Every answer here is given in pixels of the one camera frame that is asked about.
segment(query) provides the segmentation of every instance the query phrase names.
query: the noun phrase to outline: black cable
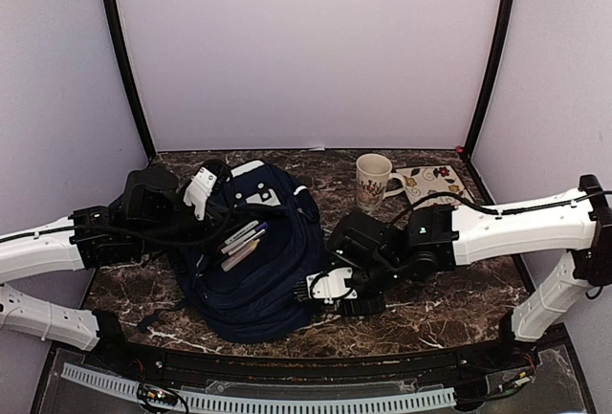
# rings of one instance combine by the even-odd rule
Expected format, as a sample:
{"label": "black cable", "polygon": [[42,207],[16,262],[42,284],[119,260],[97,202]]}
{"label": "black cable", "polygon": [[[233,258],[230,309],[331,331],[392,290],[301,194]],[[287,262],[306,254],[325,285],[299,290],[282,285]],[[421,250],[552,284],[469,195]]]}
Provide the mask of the black cable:
{"label": "black cable", "polygon": [[598,297],[600,297],[600,294],[602,291],[603,291],[603,287],[599,287],[595,294],[589,294],[589,292],[586,292],[584,295],[586,296],[587,299],[593,300],[593,299],[597,299]]}
{"label": "black cable", "polygon": [[517,388],[511,388],[505,390],[503,392],[499,391],[499,388],[496,388],[492,392],[488,393],[484,397],[478,398],[457,398],[458,402],[461,403],[485,403],[485,402],[494,402],[497,400],[504,400],[506,398],[513,397],[518,392],[520,392],[523,388],[525,388],[526,384],[519,385]]}
{"label": "black cable", "polygon": [[[337,267],[331,267],[331,268],[329,268],[329,269],[327,269],[327,270],[325,270],[325,271],[321,271],[321,272],[319,272],[319,273],[317,274],[317,276],[316,276],[316,277],[313,279],[312,283],[310,284],[310,289],[308,290],[308,296],[309,296],[309,297],[311,297],[311,299],[315,299],[315,293],[314,293],[314,291],[315,291],[315,286],[317,285],[318,281],[319,281],[321,278],[324,278],[324,277],[329,276],[330,272],[331,272],[331,271],[333,271],[333,270],[335,270],[335,269],[340,269],[340,268],[337,268]],[[348,292],[346,292],[346,293],[345,293],[345,294],[343,294],[342,296],[339,296],[339,297],[334,297],[333,299],[335,299],[335,300],[342,300],[342,299],[345,299],[346,297],[348,297],[348,296],[349,296],[349,295],[350,295],[352,292],[354,292],[354,291],[355,291],[355,288],[354,288],[354,287],[352,287],[352,288],[351,288],[351,289],[350,289]]]}
{"label": "black cable", "polygon": [[592,197],[609,196],[609,195],[612,195],[612,191],[597,191],[597,192],[594,192],[593,194],[585,194],[583,196],[577,197],[576,199],[568,199],[566,201],[551,202],[550,204],[542,204],[541,206],[509,208],[507,210],[503,210],[501,212],[501,215],[517,215],[519,213],[525,213],[527,211],[544,210],[546,208],[570,206],[573,203],[586,201],[587,199],[591,199]]}
{"label": "black cable", "polygon": [[419,205],[421,205],[421,204],[423,204],[423,203],[425,203],[427,201],[430,201],[432,199],[437,199],[439,197],[451,197],[451,198],[461,202],[464,206],[469,207],[469,208],[471,208],[473,210],[476,210],[476,211],[478,211],[480,213],[484,213],[486,215],[508,216],[508,215],[517,215],[519,213],[525,213],[525,212],[528,212],[528,211],[536,211],[536,210],[543,210],[543,209],[547,209],[547,208],[570,206],[573,203],[582,202],[582,201],[585,201],[587,199],[591,199],[593,197],[609,196],[609,195],[612,195],[612,190],[597,191],[597,192],[594,192],[592,194],[585,194],[583,196],[577,197],[576,199],[568,199],[568,200],[565,200],[565,201],[552,202],[550,204],[542,204],[540,206],[507,208],[505,210],[498,211],[498,210],[494,210],[492,208],[487,208],[487,207],[479,206],[479,205],[469,201],[465,197],[459,196],[459,195],[454,194],[452,192],[448,192],[448,191],[434,192],[434,193],[431,193],[431,194],[427,195],[426,197],[423,197],[423,198],[419,199],[414,204],[408,205],[408,207],[405,208],[404,210],[402,210],[395,218],[393,218],[393,220],[391,220],[391,222],[389,224],[390,225],[395,225],[398,221],[400,221],[404,216],[407,215],[408,212],[412,211],[415,207],[418,207]]}
{"label": "black cable", "polygon": [[451,197],[451,198],[455,199],[456,201],[459,201],[460,203],[462,203],[464,206],[469,207],[469,208],[471,208],[473,210],[479,211],[481,213],[485,213],[487,215],[495,215],[495,216],[499,215],[499,212],[497,210],[493,210],[493,209],[490,209],[490,208],[479,206],[479,205],[475,204],[474,202],[469,201],[465,197],[462,197],[462,196],[459,196],[459,195],[455,194],[454,192],[440,191],[440,192],[433,192],[433,193],[431,193],[431,194],[429,194],[429,195],[419,199],[414,204],[409,204],[408,207],[406,207],[404,210],[402,210],[395,218],[393,218],[391,220],[389,225],[391,225],[391,226],[395,225],[398,221],[400,221],[402,218],[404,218],[414,208],[418,207],[421,204],[424,204],[427,201],[431,201],[433,199],[438,199],[439,197]]}
{"label": "black cable", "polygon": [[486,368],[485,366],[479,366],[477,364],[473,364],[473,363],[463,363],[461,364],[462,368],[466,368],[466,369],[474,369],[476,371],[480,371],[482,373],[497,373],[500,371],[500,368]]}
{"label": "black cable", "polygon": [[166,250],[162,250],[162,251],[158,251],[155,254],[151,254],[149,256],[149,259],[147,259],[146,261],[141,262],[140,267],[141,268],[145,268],[147,267],[149,264],[154,263],[155,261],[157,261],[158,259],[160,259],[162,256],[164,256],[165,254],[167,254]]}
{"label": "black cable", "polygon": [[[233,179],[230,178],[229,181],[231,183],[231,196],[229,198],[230,202],[229,202],[228,213],[224,217],[224,221],[219,226],[219,228],[217,228],[215,230],[215,232],[213,232],[208,237],[204,237],[202,239],[191,240],[191,241],[184,241],[184,242],[176,242],[176,241],[171,241],[171,240],[159,239],[157,237],[151,237],[151,236],[148,236],[148,235],[146,235],[146,234],[144,234],[142,232],[138,232],[138,231],[130,230],[130,229],[116,228],[116,227],[104,226],[104,225],[91,225],[91,226],[90,225],[76,225],[76,226],[66,226],[66,227],[61,227],[61,228],[43,229],[43,230],[41,230],[39,232],[34,232],[34,231],[21,232],[19,234],[13,234],[13,235],[10,235],[10,236],[7,236],[7,237],[4,237],[4,238],[0,239],[0,244],[2,244],[4,242],[10,242],[12,240],[26,238],[26,237],[35,237],[36,235],[45,235],[45,234],[52,234],[52,233],[55,233],[55,232],[62,232],[62,231],[67,231],[67,230],[83,229],[83,230],[97,230],[97,231],[99,231],[101,233],[128,235],[130,237],[135,237],[135,238],[143,240],[144,242],[149,242],[151,244],[155,244],[155,245],[158,245],[158,246],[161,246],[161,247],[169,247],[169,248],[200,247],[202,245],[207,244],[208,242],[211,242],[215,238],[217,238],[221,233],[223,233],[223,231],[226,229],[226,227],[230,223],[231,215],[234,212],[234,203],[235,203],[235,198],[236,197],[235,197],[235,192],[234,192],[235,191],[235,186],[233,185]],[[499,212],[499,211],[491,209],[491,208],[486,208],[486,207],[479,206],[479,205],[469,201],[468,199],[466,199],[466,198],[464,198],[462,196],[458,196],[457,194],[454,194],[452,192],[447,192],[447,191],[434,192],[434,193],[429,194],[428,196],[426,196],[426,197],[424,197],[422,199],[419,199],[414,204],[408,205],[408,207],[406,207],[395,218],[393,218],[393,220],[391,220],[391,222],[389,224],[390,225],[396,224],[398,221],[400,221],[404,216],[407,215],[407,213],[409,213],[415,207],[418,207],[419,205],[421,205],[421,204],[423,204],[423,203],[425,203],[427,201],[430,201],[432,199],[437,199],[439,197],[451,197],[451,198],[461,202],[466,207],[469,207],[469,208],[471,208],[473,210],[479,211],[480,213],[484,213],[484,214],[487,214],[487,215],[506,216],[506,215],[516,215],[516,214],[519,214],[519,213],[525,213],[527,211],[542,210],[542,209],[545,209],[545,208],[569,206],[569,205],[571,205],[573,203],[578,203],[578,202],[581,202],[581,201],[585,201],[585,200],[590,199],[592,197],[608,196],[608,195],[612,195],[612,190],[597,191],[597,192],[594,192],[593,194],[585,194],[584,196],[580,196],[580,197],[578,197],[576,199],[571,199],[571,200],[566,200],[566,201],[559,201],[559,202],[554,202],[554,203],[551,203],[551,204],[544,204],[544,205],[541,205],[541,206],[509,208],[509,209],[506,209],[506,210],[503,210],[503,211]]]}
{"label": "black cable", "polygon": [[[185,408],[185,414],[189,414],[189,405],[187,404],[187,401],[185,400],[185,398],[183,398],[181,395],[179,395],[179,393],[176,390],[172,390],[171,388],[165,388],[165,387],[161,387],[159,385],[156,385],[154,383],[150,383],[148,382],[149,385],[152,385],[156,388],[159,388],[160,390],[165,390],[168,393],[171,393],[172,395],[174,395],[179,402],[181,402],[181,404],[183,405],[183,407]],[[139,399],[139,401],[141,401],[145,406],[146,406],[146,411],[151,412],[153,414],[163,414],[165,412],[169,412],[170,409],[164,409],[161,406],[154,406],[153,404],[151,404],[147,398],[142,398]]]}

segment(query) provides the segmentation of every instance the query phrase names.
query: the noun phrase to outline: white cable tray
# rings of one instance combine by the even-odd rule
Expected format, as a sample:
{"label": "white cable tray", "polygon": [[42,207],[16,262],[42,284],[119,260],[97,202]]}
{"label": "white cable tray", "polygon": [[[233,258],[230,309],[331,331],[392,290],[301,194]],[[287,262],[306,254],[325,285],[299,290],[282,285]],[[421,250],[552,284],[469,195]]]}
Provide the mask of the white cable tray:
{"label": "white cable tray", "polygon": [[[139,383],[136,381],[100,373],[71,363],[64,364],[61,377],[113,397],[139,403],[136,397]],[[455,406],[454,393],[453,388],[444,388],[355,400],[292,401],[234,398],[189,390],[179,391],[189,405],[189,411],[202,414],[404,414]],[[184,412],[180,403],[173,410]]]}

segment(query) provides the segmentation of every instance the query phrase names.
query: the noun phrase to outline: black metal edge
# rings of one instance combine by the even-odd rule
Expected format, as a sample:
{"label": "black metal edge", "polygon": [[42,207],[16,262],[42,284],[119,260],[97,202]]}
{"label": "black metal edge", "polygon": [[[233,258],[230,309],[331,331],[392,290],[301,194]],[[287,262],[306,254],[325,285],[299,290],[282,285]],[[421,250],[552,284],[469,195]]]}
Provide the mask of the black metal edge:
{"label": "black metal edge", "polygon": [[[97,274],[98,269],[95,269],[94,274],[92,275],[92,278],[89,281],[89,285],[87,285],[87,289],[85,290],[83,298],[80,301],[80,305],[78,306],[79,309],[83,309],[85,301],[87,300],[87,297],[89,296],[89,293],[92,290],[94,280],[96,279]],[[51,372],[51,368],[54,364],[55,355],[57,353],[58,348],[67,348],[74,350],[74,347],[65,346],[60,342],[53,341],[51,343],[51,347],[49,348],[49,352],[47,352],[47,357],[45,358],[45,362],[42,366],[42,371],[40,372],[40,378],[38,379],[38,384],[36,385],[36,391],[34,392],[34,398],[32,401],[32,406],[30,408],[31,414],[37,414],[40,411],[40,407],[42,405],[42,398],[45,393],[45,390],[47,389],[47,382],[49,381],[49,373]]]}
{"label": "black metal edge", "polygon": [[434,152],[456,152],[455,148],[324,148],[324,149],[312,149],[312,148],[252,148],[252,149],[177,149],[171,151],[158,151],[157,154],[181,154],[181,153],[223,153],[223,152],[253,152],[253,151],[303,151],[318,153],[324,151],[434,151]]}
{"label": "black metal edge", "polygon": [[146,123],[141,100],[136,88],[136,81],[132,73],[132,66],[130,65],[125,40],[123,38],[123,30],[121,29],[117,0],[103,1],[104,9],[106,10],[106,20],[108,21],[108,30],[110,31],[113,47],[115,48],[115,57],[119,65],[123,88],[125,89],[127,101],[130,105],[130,110],[132,111],[132,116],[134,117],[134,122],[136,123],[136,128],[141,138],[142,147],[144,148],[146,157],[151,160],[156,154],[155,145],[153,144],[151,132]]}
{"label": "black metal edge", "polygon": [[[474,184],[478,188],[478,192],[480,192],[480,195],[485,201],[485,204],[488,206],[494,205],[495,201],[493,200],[493,197],[489,193],[489,190],[487,189],[484,182],[482,181],[482,178],[480,177],[478,170],[476,170],[476,167],[474,167],[473,163],[471,162],[470,156],[465,152],[461,152],[459,153],[459,157],[461,158],[461,160],[463,161],[463,164],[466,166],[466,169],[468,170],[469,174],[473,178]],[[518,270],[518,274],[520,275],[520,278],[523,281],[525,290],[527,290],[527,293],[529,294],[533,293],[536,290],[536,285],[534,285],[534,280],[529,275],[529,271],[527,271],[527,267],[525,266],[525,261],[523,260],[522,256],[519,254],[514,254],[512,258],[513,258],[514,264],[516,265],[516,269]]]}
{"label": "black metal edge", "polygon": [[468,157],[471,157],[476,148],[478,137],[480,136],[480,131],[482,130],[482,125],[487,115],[493,86],[497,78],[499,62],[501,61],[501,56],[504,51],[504,42],[506,41],[506,34],[508,33],[508,24],[510,23],[512,8],[513,0],[499,1],[499,10],[497,12],[497,21],[495,22],[495,31],[493,32],[489,60],[487,61],[487,69],[485,70],[480,94],[471,119],[470,131],[466,138],[466,144],[464,145],[464,151]]}
{"label": "black metal edge", "polygon": [[45,358],[45,363],[42,366],[40,378],[38,379],[38,384],[36,385],[36,391],[34,392],[34,398],[30,407],[30,414],[38,414],[40,412],[42,399],[49,383],[51,368],[54,365],[55,354],[59,345],[60,344],[58,344],[57,342],[52,342],[51,348],[49,349],[49,352],[47,352],[47,358]]}
{"label": "black metal edge", "polygon": [[[276,359],[195,354],[193,352],[166,350],[135,343],[129,343],[128,347],[142,360],[145,367],[156,368],[154,371],[156,374],[149,373],[147,369],[147,379],[149,381],[173,387],[180,387],[182,385],[206,387],[211,381],[240,381],[286,385],[312,383],[343,385],[405,380],[416,380],[420,386],[442,384],[445,387],[452,387],[460,384],[476,383],[484,378],[484,374],[481,373],[466,373],[464,369],[458,366],[458,362],[465,354],[469,354],[471,357],[489,355],[496,344],[496,341],[488,341],[450,349],[394,355],[389,356],[391,362],[380,365],[362,364],[365,360],[374,360],[377,357],[364,359],[294,359],[291,360],[290,367],[285,367],[285,369],[290,370],[292,375],[289,378],[285,374],[287,371],[279,373],[277,366],[270,365],[270,363],[278,362]],[[589,413],[595,413],[590,392],[565,326],[562,323],[552,326],[536,345],[539,350],[565,345],[572,367],[577,375],[584,403],[588,407]],[[107,370],[93,355],[69,345],[54,342],[52,352],[49,353],[42,377],[38,383],[31,414],[38,414],[37,409],[39,409],[42,403],[42,396],[57,349],[60,348],[83,355],[85,357],[85,364],[99,367],[103,371]],[[184,359],[189,361],[189,365],[180,367],[168,364],[176,357],[178,357],[178,360]],[[269,366],[264,372],[261,371],[260,367],[254,377],[252,369],[256,366],[249,365],[241,369],[241,366],[236,364],[240,360],[255,364],[267,363]],[[163,363],[162,368],[157,368],[158,361]],[[308,373],[305,374],[301,368],[295,365],[301,362],[311,365]],[[344,365],[351,366],[349,371],[342,371],[342,366],[340,366],[342,362]],[[522,367],[524,364],[519,360],[519,362],[509,365],[504,369]]]}
{"label": "black metal edge", "polygon": [[[539,350],[567,344],[569,337],[562,324],[551,327],[537,342]],[[465,355],[471,361],[485,361],[497,348],[497,340],[479,342],[449,349],[412,352],[362,359],[293,359],[276,360],[253,357],[217,356],[188,351],[166,350],[142,344],[129,344],[144,364],[147,378],[165,384],[206,386],[208,381],[240,381],[273,384],[344,384],[356,382],[415,379],[424,383],[452,386],[483,377],[466,373],[458,363]],[[95,359],[88,364],[99,366]],[[525,366],[518,356],[503,369]]]}
{"label": "black metal edge", "polygon": [[584,372],[582,371],[582,365],[578,359],[578,354],[576,353],[576,349],[574,348],[574,344],[567,333],[567,329],[565,328],[564,323],[560,323],[559,326],[563,327],[567,335],[567,339],[565,342],[565,348],[567,349],[567,355],[570,357],[570,363],[572,368],[574,369],[574,374],[576,375],[576,380],[578,381],[578,385],[580,387],[580,394],[582,395],[582,400],[584,401],[584,405],[587,409],[588,414],[597,414],[595,409],[595,403],[593,402],[593,397],[591,396],[591,391],[589,390],[589,386],[586,383],[586,378],[584,377]]}

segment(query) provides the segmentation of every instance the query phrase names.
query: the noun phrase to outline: cable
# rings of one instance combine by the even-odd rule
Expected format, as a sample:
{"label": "cable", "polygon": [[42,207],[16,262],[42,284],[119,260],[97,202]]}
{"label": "cable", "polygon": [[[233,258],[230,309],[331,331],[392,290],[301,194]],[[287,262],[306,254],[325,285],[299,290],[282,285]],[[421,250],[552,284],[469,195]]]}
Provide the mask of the cable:
{"label": "cable", "polygon": [[[536,365],[534,364],[534,359],[529,354],[523,354],[523,357],[527,362],[529,362],[529,370],[521,371],[517,375],[515,375],[510,381],[506,381],[498,385],[487,395],[476,398],[457,398],[458,402],[461,403],[484,403],[484,402],[492,402],[495,400],[503,400],[505,398],[510,398],[520,392],[527,383],[532,381],[531,376],[536,373]],[[462,363],[466,366],[472,366],[479,368],[476,365],[471,363],[467,363],[466,361]]]}
{"label": "cable", "polygon": [[43,229],[39,232],[20,232],[18,234],[9,235],[0,239],[0,244],[4,244],[5,242],[11,242],[17,239],[25,239],[26,237],[35,237],[36,235],[45,235],[45,234],[55,234],[56,232],[65,232],[67,230],[74,230],[74,226],[63,226],[61,228],[52,228],[52,229]]}
{"label": "cable", "polygon": [[466,207],[471,208],[472,210],[476,210],[480,213],[484,213],[486,215],[493,215],[493,216],[508,216],[508,215],[517,215],[519,213],[526,213],[528,211],[536,211],[536,210],[543,210],[543,209],[547,209],[547,208],[554,208],[554,207],[564,207],[564,206],[570,206],[573,203],[578,203],[578,202],[582,202],[585,201],[587,199],[591,199],[593,197],[599,197],[599,196],[609,196],[612,195],[612,190],[606,190],[606,191],[597,191],[594,192],[592,194],[585,194],[583,196],[577,197],[576,199],[569,199],[566,201],[558,201],[558,202],[552,202],[550,204],[542,204],[539,206],[532,206],[532,207],[519,207],[519,208],[507,208],[505,210],[495,210],[492,208],[487,208],[487,207],[483,207],[483,206],[479,206],[477,204],[475,204],[472,201],[469,201],[468,199],[466,199],[465,197],[459,196],[453,192],[448,192],[448,191],[441,191],[441,192],[433,192],[421,199],[419,199],[418,201],[416,201],[414,204],[409,204],[407,208],[405,208],[404,210],[402,210],[395,218],[393,218],[390,221],[390,225],[393,226],[395,225],[398,221],[400,221],[404,216],[407,215],[407,213],[409,213],[410,211],[412,211],[415,207],[418,207],[419,205],[430,201],[432,199],[438,199],[439,197],[451,197],[453,199],[455,199],[456,201],[459,201],[461,204],[463,204]]}
{"label": "cable", "polygon": [[[531,371],[535,372],[536,371],[536,365],[534,364],[534,360],[532,359],[531,355],[523,354],[523,357],[525,358],[525,360],[527,362],[529,362],[529,367],[531,368]],[[483,373],[497,373],[497,372],[499,372],[499,371],[504,369],[504,368],[490,368],[490,367],[486,367],[486,366],[480,366],[478,364],[470,363],[467,360],[460,361],[459,365],[462,368],[471,368],[471,369],[475,369],[475,370],[483,372]]]}
{"label": "cable", "polygon": [[[179,392],[177,392],[176,390],[173,390],[171,388],[161,387],[159,385],[156,385],[155,383],[148,382],[148,384],[153,386],[153,387],[159,388],[160,390],[165,390],[166,392],[171,393],[172,395],[174,395],[179,400],[179,402],[181,402],[181,404],[183,405],[183,408],[185,409],[185,411],[184,411],[185,414],[189,414],[189,405],[187,404],[187,401],[185,400],[185,398],[183,398],[181,395],[179,395]],[[141,404],[141,407],[144,408],[144,410],[146,410],[148,412],[151,412],[153,414],[160,414],[160,413],[165,413],[165,412],[170,411],[170,409],[163,409],[162,407],[154,406],[153,404],[151,404],[148,401],[147,398],[139,399],[139,401],[141,401],[142,404],[144,404],[144,406],[146,406],[146,407],[144,407]]]}
{"label": "cable", "polygon": [[38,235],[45,235],[45,234],[53,234],[53,233],[57,233],[57,232],[64,232],[64,231],[69,231],[69,230],[76,230],[76,229],[82,229],[82,230],[92,230],[92,231],[98,231],[100,233],[105,233],[105,234],[119,234],[119,235],[126,235],[126,236],[130,236],[130,237],[134,237],[137,239],[141,239],[144,242],[149,242],[151,244],[155,244],[161,247],[168,247],[168,248],[190,248],[190,247],[200,247],[202,245],[207,244],[208,242],[211,242],[212,240],[216,239],[219,235],[221,235],[227,228],[227,226],[230,224],[230,220],[231,220],[231,216],[233,215],[234,212],[234,204],[235,204],[235,200],[236,200],[236,192],[235,192],[235,184],[233,182],[233,176],[231,175],[231,169],[230,167],[224,163],[223,161],[219,161],[219,160],[212,160],[212,161],[206,161],[204,164],[206,163],[210,163],[210,162],[215,162],[218,163],[222,168],[225,169],[225,171],[229,174],[229,185],[230,185],[230,197],[229,197],[229,206],[228,206],[228,212],[226,213],[226,216],[223,219],[223,222],[221,223],[221,225],[209,236],[204,237],[202,239],[198,239],[198,240],[191,240],[191,241],[184,241],[184,242],[177,242],[177,241],[171,241],[171,240],[166,240],[166,239],[160,239],[158,237],[152,237],[150,235],[147,235],[146,233],[143,232],[139,232],[139,231],[135,231],[135,230],[130,230],[130,229],[125,229],[125,228],[118,228],[118,227],[113,227],[113,226],[105,226],[105,225],[74,225],[74,226],[64,226],[61,228],[51,228],[51,229],[43,229],[41,231],[29,231],[29,232],[21,232],[18,234],[13,234],[7,237],[4,237],[2,239],[0,239],[0,244],[4,243],[4,242],[11,242],[13,240],[18,240],[18,239],[23,239],[26,237],[36,237]]}
{"label": "cable", "polygon": [[391,226],[395,225],[398,221],[400,221],[402,218],[404,218],[414,208],[418,207],[421,204],[424,204],[427,201],[430,201],[430,200],[433,200],[433,199],[438,199],[439,197],[451,197],[451,198],[455,199],[456,201],[459,201],[464,206],[469,207],[469,208],[471,208],[473,210],[479,211],[481,213],[485,213],[487,215],[495,215],[495,216],[499,215],[499,212],[497,210],[493,210],[493,209],[490,209],[490,208],[479,206],[479,205],[475,204],[474,202],[469,201],[465,197],[462,197],[462,196],[459,196],[459,195],[455,194],[454,192],[440,191],[440,192],[433,192],[433,193],[431,193],[431,194],[429,194],[429,195],[419,199],[414,204],[409,204],[408,207],[406,207],[404,210],[402,210],[395,218],[393,218],[391,220],[389,225],[391,225]]}
{"label": "cable", "polygon": [[141,381],[144,381],[146,379],[146,373],[144,372],[144,365],[142,364],[142,361],[140,359],[136,359],[136,363],[141,368]]}
{"label": "cable", "polygon": [[577,197],[576,199],[568,199],[566,201],[552,202],[550,204],[542,204],[540,206],[532,206],[532,207],[509,208],[507,210],[503,210],[501,212],[501,215],[502,216],[503,215],[517,215],[519,213],[525,213],[527,211],[544,210],[546,208],[570,206],[573,203],[586,201],[587,199],[591,199],[592,197],[609,196],[609,195],[612,195],[612,190],[597,191],[597,192],[594,192],[593,194],[585,194],[583,196]]}
{"label": "cable", "polygon": [[[309,290],[308,290],[308,296],[309,296],[311,299],[315,299],[315,286],[317,285],[317,283],[319,282],[319,280],[320,280],[321,278],[324,278],[324,277],[329,276],[329,273],[330,273],[331,271],[335,270],[335,269],[338,269],[338,268],[337,268],[337,267],[331,267],[331,268],[328,268],[328,269],[327,269],[327,270],[325,270],[325,271],[321,271],[321,272],[319,272],[319,273],[317,274],[317,276],[316,276],[315,278],[313,278],[313,282],[310,284],[310,288],[309,288]],[[334,299],[334,300],[342,300],[342,299],[345,299],[346,297],[350,296],[350,295],[351,295],[351,293],[352,293],[352,292],[354,292],[354,291],[355,291],[355,288],[354,288],[354,287],[351,287],[351,289],[350,289],[348,292],[346,292],[346,293],[345,293],[345,294],[343,294],[342,296],[339,296],[339,297],[334,297],[333,299]]]}
{"label": "cable", "polygon": [[593,300],[593,299],[597,299],[598,297],[600,297],[600,294],[602,291],[603,291],[603,287],[599,287],[595,294],[589,294],[589,292],[586,292],[584,295],[586,296],[587,299]]}
{"label": "cable", "polygon": [[149,256],[149,259],[147,259],[146,261],[142,261],[139,265],[140,268],[146,268],[149,264],[154,263],[155,261],[157,261],[158,259],[160,259],[162,256],[164,256],[165,254],[167,254],[166,250],[162,250],[162,251],[158,251],[155,254],[151,254]]}

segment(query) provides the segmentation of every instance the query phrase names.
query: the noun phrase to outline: mug handle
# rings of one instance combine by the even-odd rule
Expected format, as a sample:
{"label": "mug handle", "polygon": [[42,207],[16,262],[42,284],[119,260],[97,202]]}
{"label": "mug handle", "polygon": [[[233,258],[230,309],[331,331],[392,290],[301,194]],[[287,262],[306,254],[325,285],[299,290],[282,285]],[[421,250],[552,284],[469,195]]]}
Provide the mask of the mug handle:
{"label": "mug handle", "polygon": [[405,177],[404,175],[402,175],[401,173],[392,173],[391,175],[389,175],[389,180],[399,180],[402,183],[402,187],[400,187],[399,189],[393,189],[392,191],[386,191],[383,195],[383,199],[386,199],[387,197],[391,197],[391,196],[397,196],[398,194],[404,192],[405,190]]}

